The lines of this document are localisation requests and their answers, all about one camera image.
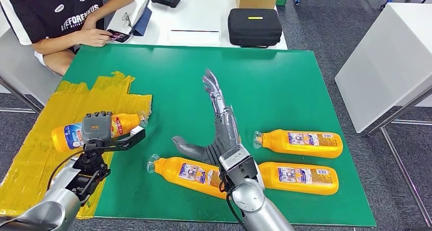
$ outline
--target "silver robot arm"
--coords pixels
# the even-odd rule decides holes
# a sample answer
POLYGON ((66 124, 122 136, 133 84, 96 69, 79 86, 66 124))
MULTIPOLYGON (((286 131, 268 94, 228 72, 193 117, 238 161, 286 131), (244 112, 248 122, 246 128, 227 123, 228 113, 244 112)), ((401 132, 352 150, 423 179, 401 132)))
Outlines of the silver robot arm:
POLYGON ((80 172, 73 168, 77 160, 78 157, 74 157, 66 163, 39 203, 19 217, 1 223, 0 230, 68 230, 81 206, 78 196, 66 189, 80 172))
POLYGON ((265 196, 258 165, 242 145, 232 108, 226 106, 219 83, 210 70, 206 70, 203 82, 214 109, 214 141, 208 146, 198 146, 175 136, 172 140, 177 149, 186 156, 219 166, 228 205, 245 229, 293 231, 288 220, 265 196), (229 198, 240 208, 244 224, 232 209, 229 198))
POLYGON ((50 178, 43 199, 22 215, 0 223, 0 231, 68 230, 79 208, 85 205, 98 184, 111 173, 102 154, 128 150, 146 136, 145 129, 137 126, 128 137, 111 141, 111 112, 104 111, 86 115, 82 134, 86 142, 83 150, 63 161, 66 165, 53 181, 50 178))

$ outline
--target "bottle cap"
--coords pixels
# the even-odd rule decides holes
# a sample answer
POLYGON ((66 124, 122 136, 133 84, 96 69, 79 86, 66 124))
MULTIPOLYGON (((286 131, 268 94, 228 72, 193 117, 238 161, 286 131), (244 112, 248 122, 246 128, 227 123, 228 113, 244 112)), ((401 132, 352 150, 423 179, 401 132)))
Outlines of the bottle cap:
POLYGON ((259 131, 254 132, 254 148, 262 147, 262 133, 259 131))
POLYGON ((154 173, 155 172, 155 170, 156 170, 155 162, 159 159, 160 159, 160 157, 157 154, 155 154, 155 153, 152 154, 152 156, 149 158, 149 160, 147 162, 146 169, 147 169, 148 173, 154 173))
POLYGON ((144 110, 141 110, 137 113, 138 118, 140 120, 139 125, 141 127, 146 127, 148 125, 148 118, 151 114, 151 108, 149 108, 149 111, 146 113, 144 110))

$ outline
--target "green mat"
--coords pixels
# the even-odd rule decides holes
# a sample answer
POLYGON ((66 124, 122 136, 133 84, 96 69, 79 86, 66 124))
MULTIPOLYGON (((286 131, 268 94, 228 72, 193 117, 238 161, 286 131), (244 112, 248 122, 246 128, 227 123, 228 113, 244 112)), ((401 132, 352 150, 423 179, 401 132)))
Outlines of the green mat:
POLYGON ((213 141, 213 109, 201 78, 218 77, 233 105, 244 146, 257 163, 291 162, 329 166, 339 176, 330 196, 266 189, 294 224, 376 226, 313 52, 146 45, 83 46, 64 80, 91 87, 99 75, 120 71, 136 77, 130 92, 153 94, 147 137, 116 152, 95 216, 234 222, 225 200, 208 196, 145 171, 157 153, 181 156, 171 138, 207 145, 213 141), (253 132, 275 129, 335 132, 344 149, 336 159, 285 155, 254 149, 253 132))

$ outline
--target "plastic bottle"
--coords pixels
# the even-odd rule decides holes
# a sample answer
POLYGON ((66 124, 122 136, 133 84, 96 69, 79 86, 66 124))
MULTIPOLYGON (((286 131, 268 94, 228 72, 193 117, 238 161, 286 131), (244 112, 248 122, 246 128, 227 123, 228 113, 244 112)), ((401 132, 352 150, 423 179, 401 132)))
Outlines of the plastic bottle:
MULTIPOLYGON (((121 113, 111 116, 111 137, 115 138, 129 133, 130 130, 140 125, 141 119, 138 114, 121 113)), ((82 147, 84 142, 81 139, 81 127, 80 122, 52 130, 51 138, 56 150, 65 152, 82 147)))
POLYGON ((336 158, 342 153, 342 139, 336 133, 275 130, 255 132, 254 147, 264 147, 278 153, 336 158))
POLYGON ((165 159, 153 154, 147 163, 147 172, 156 172, 169 182, 201 193, 226 198, 226 192, 219 190, 221 179, 217 166, 180 157, 165 159))
POLYGON ((331 195, 339 188, 337 174, 330 167, 276 162, 258 167, 268 189, 331 195))

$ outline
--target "black case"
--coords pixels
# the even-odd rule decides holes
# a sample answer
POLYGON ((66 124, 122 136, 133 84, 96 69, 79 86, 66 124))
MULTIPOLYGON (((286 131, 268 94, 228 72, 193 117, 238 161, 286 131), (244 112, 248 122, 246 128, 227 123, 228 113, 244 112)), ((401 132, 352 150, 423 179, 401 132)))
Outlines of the black case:
POLYGON ((282 26, 274 9, 234 8, 228 16, 230 42, 241 47, 269 47, 282 36, 282 26))

